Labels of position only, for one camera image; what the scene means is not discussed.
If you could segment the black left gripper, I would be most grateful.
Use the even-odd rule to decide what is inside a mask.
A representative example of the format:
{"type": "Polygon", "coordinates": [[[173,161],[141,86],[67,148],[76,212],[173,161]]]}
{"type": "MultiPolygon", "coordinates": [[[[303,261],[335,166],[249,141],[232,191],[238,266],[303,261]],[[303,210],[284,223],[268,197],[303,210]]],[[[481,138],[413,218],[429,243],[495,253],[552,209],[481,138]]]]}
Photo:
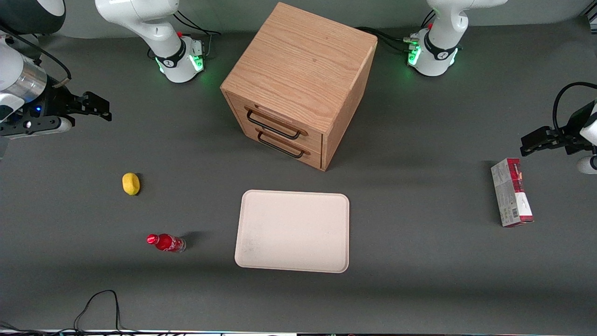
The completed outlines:
{"type": "MultiPolygon", "coordinates": [[[[564,135],[570,141],[569,147],[579,150],[591,150],[597,145],[597,107],[596,101],[572,113],[569,121],[563,128],[564,135]]],[[[527,157],[541,150],[559,149],[565,147],[559,133],[549,127],[539,127],[537,130],[521,138],[521,155],[527,157]]]]}

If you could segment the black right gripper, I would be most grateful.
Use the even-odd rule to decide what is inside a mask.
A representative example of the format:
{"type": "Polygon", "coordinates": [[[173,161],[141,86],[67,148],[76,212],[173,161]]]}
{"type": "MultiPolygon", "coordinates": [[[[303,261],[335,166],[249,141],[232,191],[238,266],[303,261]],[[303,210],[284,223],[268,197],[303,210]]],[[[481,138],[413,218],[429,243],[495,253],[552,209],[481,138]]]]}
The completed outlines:
{"type": "Polygon", "coordinates": [[[98,116],[108,122],[112,121],[110,103],[100,96],[87,91],[83,94],[83,102],[66,87],[47,86],[42,94],[32,102],[32,117],[43,116],[69,117],[71,114],[98,116]]]}

